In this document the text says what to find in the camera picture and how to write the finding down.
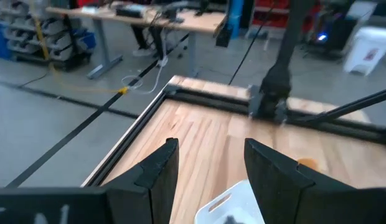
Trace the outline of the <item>black cart with bins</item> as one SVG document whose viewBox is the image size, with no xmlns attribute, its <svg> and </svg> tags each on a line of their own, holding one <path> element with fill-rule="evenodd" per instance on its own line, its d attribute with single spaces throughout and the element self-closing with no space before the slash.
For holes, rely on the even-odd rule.
<svg viewBox="0 0 386 224">
<path fill-rule="evenodd" d="M 89 62 L 93 53 L 77 45 L 77 34 L 88 31 L 79 19 L 49 13 L 47 7 L 77 7 L 76 0 L 0 0 L 0 47 L 15 61 L 52 63 L 72 70 Z"/>
</svg>

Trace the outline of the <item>metal rack with red bins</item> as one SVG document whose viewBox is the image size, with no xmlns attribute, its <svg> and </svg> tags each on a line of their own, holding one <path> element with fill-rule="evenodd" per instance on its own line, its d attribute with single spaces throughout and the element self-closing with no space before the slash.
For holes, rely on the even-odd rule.
<svg viewBox="0 0 386 224">
<path fill-rule="evenodd" d="M 285 28 L 289 9 L 290 0 L 255 0 L 252 24 Z"/>
</svg>

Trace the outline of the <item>blue waste bin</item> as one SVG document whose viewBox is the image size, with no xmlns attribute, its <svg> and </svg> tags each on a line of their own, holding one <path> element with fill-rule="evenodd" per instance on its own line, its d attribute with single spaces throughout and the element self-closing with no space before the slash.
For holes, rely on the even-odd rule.
<svg viewBox="0 0 386 224">
<path fill-rule="evenodd" d="M 231 31 L 231 39 L 236 39 L 239 35 L 243 5 L 244 0 L 229 0 L 228 29 Z"/>
</svg>

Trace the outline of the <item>yellow plastic bin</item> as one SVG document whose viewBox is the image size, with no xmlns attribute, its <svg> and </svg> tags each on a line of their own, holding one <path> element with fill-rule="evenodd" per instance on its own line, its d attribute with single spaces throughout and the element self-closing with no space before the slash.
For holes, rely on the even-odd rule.
<svg viewBox="0 0 386 224">
<path fill-rule="evenodd" d="M 301 158 L 301 159 L 298 159 L 297 162 L 298 162 L 298 166 L 297 166 L 298 170 L 302 169 L 303 167 L 307 167 L 315 171 L 319 170 L 318 162 L 315 159 Z"/>
</svg>

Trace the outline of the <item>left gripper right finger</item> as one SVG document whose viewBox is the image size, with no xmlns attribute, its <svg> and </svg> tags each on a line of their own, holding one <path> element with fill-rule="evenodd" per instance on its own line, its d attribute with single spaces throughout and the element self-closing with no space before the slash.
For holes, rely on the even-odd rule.
<svg viewBox="0 0 386 224">
<path fill-rule="evenodd" d="M 386 188 L 356 189 L 252 138 L 244 160 L 265 224 L 386 224 Z"/>
</svg>

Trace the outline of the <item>white waste bin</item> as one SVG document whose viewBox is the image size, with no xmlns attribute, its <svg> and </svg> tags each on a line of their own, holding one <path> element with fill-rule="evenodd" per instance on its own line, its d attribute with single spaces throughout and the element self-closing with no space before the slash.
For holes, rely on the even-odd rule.
<svg viewBox="0 0 386 224">
<path fill-rule="evenodd" d="M 359 72 L 365 76 L 372 73 L 386 53 L 386 28 L 361 27 L 352 40 L 343 70 Z"/>
</svg>

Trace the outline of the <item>wooden desk with grey legs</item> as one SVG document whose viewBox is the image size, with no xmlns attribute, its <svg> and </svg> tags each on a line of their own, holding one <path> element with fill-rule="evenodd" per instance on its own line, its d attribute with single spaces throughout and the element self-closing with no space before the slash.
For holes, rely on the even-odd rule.
<svg viewBox="0 0 386 224">
<path fill-rule="evenodd" d="M 117 16 L 116 11 L 107 6 L 99 8 L 81 7 L 77 9 L 63 9 L 59 7 L 47 7 L 46 11 L 54 14 L 61 14 L 69 17 L 89 17 L 93 21 L 94 33 L 96 41 L 99 44 L 101 53 L 101 64 L 93 69 L 87 77 L 89 79 L 96 79 L 107 71 L 111 70 L 115 65 L 122 61 L 123 57 L 117 56 L 113 59 L 109 56 L 108 45 L 106 41 L 105 32 L 103 30 L 103 21 L 121 21 L 127 24 L 137 26 L 158 26 L 163 29 L 170 30 L 185 30 L 188 32 L 187 49 L 188 49 L 188 76 L 196 77 L 198 74 L 198 66 L 196 64 L 196 36 L 198 33 L 207 33 L 217 35 L 221 30 L 221 25 L 226 20 L 226 15 L 213 12 L 205 13 L 202 16 L 195 16 L 191 10 L 182 11 L 177 18 L 182 19 L 181 23 L 172 22 L 168 19 L 156 19 L 155 15 L 161 12 L 159 7 L 144 6 L 143 15 L 141 18 Z"/>
</svg>

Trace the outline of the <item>black aluminium rig frame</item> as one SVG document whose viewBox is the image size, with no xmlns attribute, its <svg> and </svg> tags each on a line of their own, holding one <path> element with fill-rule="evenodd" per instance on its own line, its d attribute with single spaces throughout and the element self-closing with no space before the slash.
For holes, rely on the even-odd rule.
<svg viewBox="0 0 386 224">
<path fill-rule="evenodd" d="M 128 150 L 131 143 L 164 100 L 174 100 L 206 106 L 220 111 L 250 115 L 255 119 L 262 119 L 274 123 L 286 123 L 302 128 L 315 129 L 386 145 L 386 128 L 342 118 L 342 116 L 349 113 L 386 101 L 386 89 L 319 114 L 293 110 L 288 107 L 285 99 L 280 96 L 271 96 L 268 93 L 263 93 L 258 86 L 249 89 L 249 94 L 250 97 L 248 99 L 241 100 L 232 96 L 184 88 L 180 85 L 166 85 L 82 185 L 99 185 L 103 182 L 110 170 Z"/>
</svg>

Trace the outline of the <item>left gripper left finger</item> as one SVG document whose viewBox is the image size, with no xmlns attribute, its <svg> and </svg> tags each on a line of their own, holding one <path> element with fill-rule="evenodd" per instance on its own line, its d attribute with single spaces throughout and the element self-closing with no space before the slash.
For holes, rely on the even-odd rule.
<svg viewBox="0 0 386 224">
<path fill-rule="evenodd" d="M 179 141 L 99 187 L 0 189 L 0 224 L 169 224 Z"/>
</svg>

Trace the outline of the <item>black electronics box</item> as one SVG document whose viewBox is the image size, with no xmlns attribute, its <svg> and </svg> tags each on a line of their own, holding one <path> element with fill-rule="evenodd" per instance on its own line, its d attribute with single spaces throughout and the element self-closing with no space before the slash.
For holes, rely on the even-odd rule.
<svg viewBox="0 0 386 224">
<path fill-rule="evenodd" d="M 117 16 L 143 18 L 144 7 L 137 4 L 119 5 L 115 11 Z"/>
</svg>

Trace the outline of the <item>black computer tower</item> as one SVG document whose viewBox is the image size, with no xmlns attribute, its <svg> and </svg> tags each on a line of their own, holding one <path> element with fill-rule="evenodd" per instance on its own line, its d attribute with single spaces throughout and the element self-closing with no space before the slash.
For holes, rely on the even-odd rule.
<svg viewBox="0 0 386 224">
<path fill-rule="evenodd" d="M 352 34 L 358 19 L 343 13 L 327 13 L 319 18 L 313 44 L 323 56 L 341 58 L 342 51 Z"/>
</svg>

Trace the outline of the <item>blue plastic crate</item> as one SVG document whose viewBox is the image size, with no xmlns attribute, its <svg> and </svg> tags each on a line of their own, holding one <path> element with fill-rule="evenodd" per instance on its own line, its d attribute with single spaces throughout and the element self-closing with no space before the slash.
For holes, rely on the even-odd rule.
<svg viewBox="0 0 386 224">
<path fill-rule="evenodd" d="M 93 50 L 97 45 L 95 34 L 88 31 L 78 33 L 77 45 L 84 51 Z"/>
</svg>

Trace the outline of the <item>white plastic bin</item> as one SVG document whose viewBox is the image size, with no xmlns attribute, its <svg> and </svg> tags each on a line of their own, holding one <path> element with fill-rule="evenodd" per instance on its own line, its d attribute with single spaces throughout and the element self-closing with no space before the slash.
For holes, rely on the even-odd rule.
<svg viewBox="0 0 386 224">
<path fill-rule="evenodd" d="M 234 216 L 243 224 L 265 224 L 248 179 L 233 185 L 200 208 L 194 224 L 223 224 L 227 216 Z"/>
</svg>

